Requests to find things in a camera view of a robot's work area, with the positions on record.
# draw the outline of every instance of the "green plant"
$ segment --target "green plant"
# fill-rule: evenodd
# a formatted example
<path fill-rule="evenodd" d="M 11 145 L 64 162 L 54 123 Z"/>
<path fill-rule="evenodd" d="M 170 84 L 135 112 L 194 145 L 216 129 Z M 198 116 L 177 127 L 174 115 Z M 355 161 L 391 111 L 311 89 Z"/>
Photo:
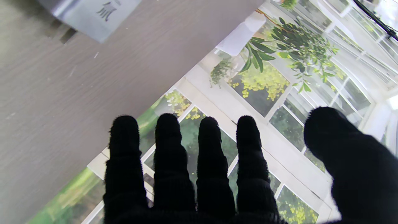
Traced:
<path fill-rule="evenodd" d="M 284 59 L 293 61 L 290 67 L 292 70 L 298 72 L 295 75 L 298 82 L 293 85 L 297 86 L 301 84 L 299 92 L 303 90 L 311 92 L 310 83 L 306 79 L 306 77 L 312 76 L 309 73 L 310 70 L 319 74 L 324 83 L 328 77 L 334 76 L 334 74 L 325 71 L 325 68 L 330 65 L 330 59 L 337 53 L 338 49 L 333 48 L 327 39 L 305 27 L 298 19 L 295 20 L 296 24 L 292 24 L 286 23 L 282 18 L 279 18 L 279 24 L 260 9 L 257 9 L 256 12 L 263 14 L 270 22 L 275 24 L 271 37 L 274 41 L 277 41 L 276 49 L 279 51 L 277 54 Z M 275 57 L 268 55 L 276 52 L 270 48 L 275 46 L 274 41 L 252 37 L 245 45 L 248 57 L 240 73 L 247 71 L 252 64 L 262 73 L 262 61 L 275 59 Z"/>
<path fill-rule="evenodd" d="M 272 101 L 279 97 L 281 93 L 285 91 L 285 88 L 290 84 L 282 74 L 268 62 L 261 61 L 263 70 L 257 70 L 253 67 L 249 67 L 247 70 L 238 73 L 241 76 L 241 83 L 244 85 L 242 96 L 247 98 L 249 96 L 248 90 L 259 91 L 266 89 L 268 92 L 268 98 Z M 239 83 L 230 83 L 235 88 Z"/>
<path fill-rule="evenodd" d="M 227 76 L 227 71 L 232 68 L 231 65 L 229 59 L 221 60 L 210 72 L 210 82 L 212 84 L 218 84 L 222 78 Z"/>
<path fill-rule="evenodd" d="M 286 186 L 276 201 L 279 213 L 290 224 L 315 223 L 318 214 Z"/>
<path fill-rule="evenodd" d="M 282 1 L 281 7 L 284 7 L 287 10 L 292 10 L 297 4 L 297 0 L 284 0 Z"/>
<path fill-rule="evenodd" d="M 252 64 L 256 69 L 260 69 L 260 72 L 262 73 L 264 70 L 263 61 L 275 60 L 274 57 L 268 54 L 273 54 L 276 51 L 264 45 L 263 44 L 264 41 L 265 39 L 252 37 L 249 40 L 249 42 L 245 45 L 245 48 L 249 52 L 249 56 L 248 59 L 246 60 L 245 65 L 240 70 L 240 73 L 247 71 Z"/>
<path fill-rule="evenodd" d="M 177 90 L 167 93 L 165 98 L 167 99 L 168 106 L 172 108 L 178 117 L 191 105 L 191 102 Z"/>
<path fill-rule="evenodd" d="M 278 50 L 285 52 L 280 56 L 293 60 L 290 67 L 298 72 L 295 75 L 298 83 L 294 86 L 302 84 L 299 92 L 311 91 L 310 83 L 306 80 L 306 77 L 311 76 L 309 74 L 311 67 L 315 67 L 314 72 L 321 76 L 324 83 L 328 77 L 334 76 L 326 72 L 325 68 L 330 65 L 330 59 L 338 49 L 333 48 L 327 39 L 305 27 L 298 19 L 295 20 L 297 25 L 287 24 L 282 18 L 279 20 L 282 25 L 273 28 L 272 37 L 280 41 L 277 43 Z"/>

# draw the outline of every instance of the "chinese character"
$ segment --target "chinese character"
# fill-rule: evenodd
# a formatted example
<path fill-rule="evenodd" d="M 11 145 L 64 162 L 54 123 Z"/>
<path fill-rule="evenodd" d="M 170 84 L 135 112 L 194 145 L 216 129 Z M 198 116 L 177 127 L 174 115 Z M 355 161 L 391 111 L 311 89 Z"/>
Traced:
<path fill-rule="evenodd" d="M 105 21 L 107 22 L 108 17 L 111 15 L 112 12 L 116 11 L 116 8 L 112 5 L 111 2 L 105 3 L 102 6 L 103 8 L 97 13 L 100 14 L 101 18 L 105 18 Z"/>

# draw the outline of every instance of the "hanging plant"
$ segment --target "hanging plant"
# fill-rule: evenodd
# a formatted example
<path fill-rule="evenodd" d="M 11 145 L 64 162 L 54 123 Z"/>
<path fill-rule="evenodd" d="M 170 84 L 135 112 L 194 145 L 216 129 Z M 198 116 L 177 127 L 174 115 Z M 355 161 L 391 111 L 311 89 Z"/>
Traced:
<path fill-rule="evenodd" d="M 227 76 L 227 71 L 232 68 L 231 66 L 232 64 L 229 59 L 221 60 L 210 72 L 210 82 L 212 84 L 219 84 L 220 80 Z"/>
<path fill-rule="evenodd" d="M 275 60 L 275 57 L 268 54 L 273 54 L 276 51 L 264 45 L 263 42 L 265 42 L 265 39 L 252 37 L 246 44 L 245 48 L 248 50 L 249 56 L 240 73 L 248 70 L 252 64 L 262 73 L 264 70 L 263 61 Z"/>
<path fill-rule="evenodd" d="M 279 54 L 282 58 L 290 58 L 294 62 L 290 65 L 292 70 L 298 72 L 295 77 L 298 83 L 301 84 L 299 91 L 311 91 L 308 86 L 310 83 L 306 77 L 310 77 L 309 70 L 314 67 L 314 72 L 319 74 L 323 82 L 327 81 L 328 77 L 334 76 L 326 72 L 326 68 L 330 66 L 330 59 L 335 55 L 338 49 L 333 48 L 329 41 L 319 34 L 312 32 L 307 27 L 296 19 L 295 24 L 285 23 L 282 18 L 279 18 L 282 27 L 275 26 L 273 28 L 272 37 L 280 41 L 277 43 L 278 50 L 284 52 Z"/>
<path fill-rule="evenodd" d="M 287 9 L 287 10 L 292 10 L 297 4 L 297 0 L 281 0 L 282 4 L 281 7 Z"/>

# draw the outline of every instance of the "window pane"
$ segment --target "window pane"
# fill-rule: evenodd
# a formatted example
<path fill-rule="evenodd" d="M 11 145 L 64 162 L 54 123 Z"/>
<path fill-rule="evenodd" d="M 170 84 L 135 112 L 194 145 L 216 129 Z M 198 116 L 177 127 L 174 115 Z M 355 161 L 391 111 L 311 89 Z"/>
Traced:
<path fill-rule="evenodd" d="M 383 34 L 381 28 L 371 21 L 371 19 L 363 16 L 360 12 L 353 8 L 350 10 L 349 14 L 364 28 L 374 39 L 378 39 Z"/>
<path fill-rule="evenodd" d="M 289 108 L 303 124 L 307 120 L 308 114 L 313 109 L 310 103 L 308 103 L 295 88 L 292 89 L 291 93 L 287 96 L 284 105 Z"/>
<path fill-rule="evenodd" d="M 304 148 L 304 127 L 283 107 L 269 121 L 299 151 Z"/>
<path fill-rule="evenodd" d="M 347 116 L 347 119 L 356 127 L 358 127 L 360 122 L 362 121 L 362 118 L 357 113 L 355 113 L 351 106 L 340 95 L 337 97 L 332 107 L 341 111 L 345 116 Z"/>
<path fill-rule="evenodd" d="M 91 220 L 90 224 L 103 224 L 103 208 L 99 213 Z"/>
<path fill-rule="evenodd" d="M 286 186 L 283 186 L 276 203 L 280 215 L 289 224 L 315 223 L 318 219 L 318 213 L 291 192 Z"/>
<path fill-rule="evenodd" d="M 329 105 L 337 94 L 337 88 L 329 81 L 325 83 L 322 82 L 319 76 L 314 73 L 312 73 L 312 77 L 307 77 L 307 80 L 311 83 L 310 88 L 325 102 L 325 104 Z"/>
<path fill-rule="evenodd" d="M 326 0 L 329 4 L 335 8 L 339 13 L 342 13 L 349 5 L 347 0 Z"/>
<path fill-rule="evenodd" d="M 335 63 L 330 62 L 332 66 L 327 67 L 327 72 L 334 74 L 333 77 L 328 77 L 328 80 L 334 84 L 334 88 L 331 87 L 333 90 L 341 89 L 344 81 L 348 78 L 347 74 L 338 67 Z"/>
<path fill-rule="evenodd" d="M 392 57 L 395 61 L 398 61 L 398 55 L 397 55 L 397 53 L 394 51 L 394 49 L 393 49 L 390 45 L 387 44 L 386 40 L 382 40 L 382 41 L 380 41 L 379 43 L 380 43 L 381 47 L 384 48 L 384 50 L 386 50 L 387 53 L 388 53 L 389 55 L 391 55 L 391 57 Z"/>
<path fill-rule="evenodd" d="M 155 144 L 155 127 L 159 116 L 164 113 L 174 113 L 181 116 L 190 105 L 191 102 L 187 98 L 177 90 L 173 90 L 162 96 L 138 117 L 141 156 Z"/>
<path fill-rule="evenodd" d="M 180 128 L 182 134 L 182 146 L 186 149 L 188 155 L 188 172 L 191 181 L 196 184 L 197 179 L 197 159 L 199 153 L 198 134 L 201 120 L 206 115 L 197 107 L 194 107 L 190 113 L 181 121 Z M 236 142 L 232 140 L 225 132 L 221 130 L 221 148 L 227 158 L 228 165 L 232 163 L 238 154 Z M 154 170 L 154 153 L 145 161 L 145 164 Z"/>
<path fill-rule="evenodd" d="M 353 49 L 355 49 L 358 53 L 362 52 L 363 49 L 349 36 L 347 36 L 340 28 L 337 26 L 332 30 L 332 37 L 336 37 L 350 45 Z"/>
<path fill-rule="evenodd" d="M 278 178 L 272 175 L 272 173 L 269 173 L 269 178 L 271 180 L 270 183 L 271 190 L 275 193 L 279 185 L 281 185 L 281 182 L 278 180 Z M 231 174 L 228 176 L 228 179 L 229 179 L 229 187 L 234 193 L 234 199 L 236 200 L 236 196 L 238 195 L 238 186 L 236 184 L 236 181 L 238 180 L 238 165 L 234 167 Z"/>
<path fill-rule="evenodd" d="M 314 154 L 312 154 L 310 152 L 309 149 L 305 150 L 304 152 L 305 157 L 307 157 L 307 159 L 309 159 L 314 165 L 316 165 L 316 167 L 318 167 L 322 172 L 326 171 L 325 165 L 323 164 L 322 161 L 320 161 L 318 158 L 316 158 L 314 156 Z"/>
<path fill-rule="evenodd" d="M 290 84 L 276 68 L 264 61 L 261 73 L 254 66 L 238 73 L 230 80 L 231 86 L 262 116 L 266 116 Z"/>
<path fill-rule="evenodd" d="M 298 0 L 295 9 L 303 13 L 313 23 L 326 29 L 332 22 L 326 15 L 322 13 L 311 1 L 309 0 Z"/>
<path fill-rule="evenodd" d="M 361 116 L 365 115 L 371 103 L 352 80 L 348 80 L 341 94 L 345 96 Z"/>
<path fill-rule="evenodd" d="M 101 202 L 103 181 L 87 167 L 71 180 L 28 224 L 80 224 Z"/>

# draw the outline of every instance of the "yellow foliage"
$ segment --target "yellow foliage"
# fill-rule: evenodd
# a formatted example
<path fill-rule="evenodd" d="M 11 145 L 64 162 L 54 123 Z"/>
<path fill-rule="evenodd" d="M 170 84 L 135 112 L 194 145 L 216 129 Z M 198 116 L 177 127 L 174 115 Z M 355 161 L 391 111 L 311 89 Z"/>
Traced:
<path fill-rule="evenodd" d="M 167 93 L 165 98 L 169 103 L 168 105 L 178 117 L 181 116 L 182 113 L 184 113 L 184 111 L 191 105 L 191 102 L 177 90 Z"/>
<path fill-rule="evenodd" d="M 259 91 L 266 89 L 268 92 L 267 99 L 274 101 L 285 91 L 286 86 L 290 84 L 270 63 L 264 61 L 263 64 L 264 70 L 262 73 L 252 66 L 247 71 L 238 74 L 241 76 L 241 82 L 244 85 L 244 90 L 242 91 L 243 98 L 249 96 L 248 90 Z M 234 83 L 232 87 L 235 88 L 238 85 L 239 83 Z"/>

